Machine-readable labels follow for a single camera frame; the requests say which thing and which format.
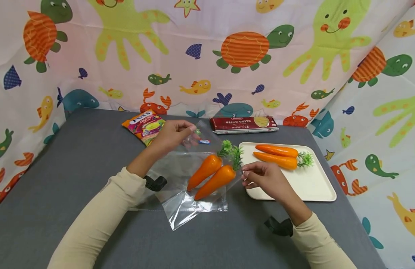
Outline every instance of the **cartoon starfish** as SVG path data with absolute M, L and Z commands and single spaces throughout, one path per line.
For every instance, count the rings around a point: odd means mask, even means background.
M 200 11 L 200 8 L 197 6 L 197 0 L 179 0 L 174 7 L 183 8 L 183 15 L 188 17 L 189 13 L 192 10 Z
M 404 117 L 411 114 L 411 117 L 408 119 L 408 121 L 406 121 L 406 123 L 391 139 L 389 145 L 390 148 L 397 146 L 397 144 L 399 144 L 400 141 L 406 136 L 406 134 L 409 133 L 409 131 L 412 130 L 412 128 L 415 126 L 415 96 L 385 103 L 375 108 L 373 111 L 373 115 L 377 117 L 400 109 L 402 109 L 403 112 L 386 121 L 375 134 L 376 136 L 382 134 L 389 128 L 393 127 L 396 123 L 401 121 Z
M 150 9 L 137 12 L 132 0 L 89 0 L 103 20 L 103 31 L 97 39 L 95 54 L 100 62 L 106 59 L 107 50 L 112 41 L 116 42 L 119 62 L 126 70 L 130 69 L 128 55 L 123 40 L 126 39 L 134 50 L 148 63 L 151 56 L 140 42 L 139 34 L 149 40 L 163 53 L 168 49 L 151 27 L 151 23 L 168 23 L 170 18 L 163 12 Z
M 331 64 L 337 55 L 340 56 L 343 71 L 348 71 L 351 61 L 350 50 L 355 46 L 367 46 L 371 42 L 371 38 L 367 36 L 351 37 L 368 12 L 370 3 L 371 0 L 324 0 L 314 18 L 312 47 L 284 70 L 284 77 L 310 60 L 301 75 L 300 83 L 304 84 L 318 60 L 323 58 L 322 79 L 327 80 Z

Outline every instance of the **long sleeve shirt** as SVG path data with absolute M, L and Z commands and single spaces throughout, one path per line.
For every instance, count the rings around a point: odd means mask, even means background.
M 126 167 L 109 178 L 106 186 L 86 205 L 59 243 L 48 269 L 92 268 L 125 213 L 140 202 L 146 180 Z M 355 269 L 315 213 L 291 237 L 312 269 Z

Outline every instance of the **green fish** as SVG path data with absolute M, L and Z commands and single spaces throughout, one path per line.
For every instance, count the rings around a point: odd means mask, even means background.
M 171 80 L 171 77 L 170 74 L 167 74 L 166 77 L 162 77 L 160 74 L 150 74 L 148 76 L 148 80 L 153 85 L 161 85 Z
M 351 144 L 351 136 L 348 136 L 344 133 L 345 129 L 346 127 L 343 127 L 340 133 L 340 142 L 343 148 L 347 148 L 349 144 Z
M 10 143 L 12 142 L 13 131 L 9 131 L 8 129 L 6 129 L 5 134 L 6 134 L 6 139 L 4 139 L 3 142 L 0 142 L 0 158 L 9 149 Z
M 327 96 L 329 96 L 330 94 L 332 94 L 334 91 L 334 89 L 332 89 L 329 93 L 327 93 L 327 90 L 317 90 L 314 91 L 312 94 L 310 94 L 310 96 L 315 99 L 315 100 L 319 100 L 319 99 L 323 99 L 326 98 Z
M 395 179 L 395 177 L 398 176 L 398 173 L 386 173 L 382 171 L 382 161 L 374 154 L 367 156 L 366 167 L 377 176 L 390 177 L 392 179 Z

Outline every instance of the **toy carrot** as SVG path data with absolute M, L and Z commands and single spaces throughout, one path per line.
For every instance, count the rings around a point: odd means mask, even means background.
M 229 184 L 235 177 L 236 171 L 240 168 L 242 158 L 241 148 L 234 146 L 230 151 L 230 161 L 233 166 L 227 164 L 221 167 L 196 193 L 194 200 L 198 201 L 209 196 L 222 186 Z
M 261 150 L 262 152 L 278 156 L 286 156 L 293 158 L 297 158 L 298 156 L 301 157 L 301 153 L 299 153 L 295 148 L 276 147 L 273 145 L 256 145 L 255 148 L 257 150 Z
M 191 176 L 188 182 L 187 190 L 190 191 L 197 187 L 209 176 L 212 176 L 222 166 L 222 158 L 228 156 L 233 145 L 231 141 L 224 140 L 222 142 L 221 150 L 216 154 L 211 154 L 204 159 L 198 170 Z
M 276 156 L 269 153 L 263 152 L 254 152 L 254 156 L 261 161 L 266 161 L 270 163 L 275 163 L 282 168 L 295 170 L 297 167 L 306 167 L 313 165 L 313 158 L 310 153 L 304 153 L 301 157 L 301 161 L 298 161 L 297 158 L 286 157 L 286 156 Z

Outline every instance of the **gray tablecloth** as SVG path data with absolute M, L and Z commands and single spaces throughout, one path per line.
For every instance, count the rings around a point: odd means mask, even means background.
M 135 113 L 81 109 L 0 205 L 0 269 L 46 268 L 79 212 L 144 145 L 121 123 Z M 165 119 L 177 117 L 165 116 Z M 198 119 L 188 119 L 194 123 Z M 306 145 L 321 161 L 337 200 L 307 205 L 359 269 L 385 269 L 360 220 L 310 132 L 227 135 L 243 141 Z M 309 268 L 290 238 L 263 224 L 288 218 L 273 201 L 251 199 L 240 184 L 228 193 L 228 212 L 202 213 L 172 232 L 164 212 L 128 212 L 100 253 L 96 268 Z

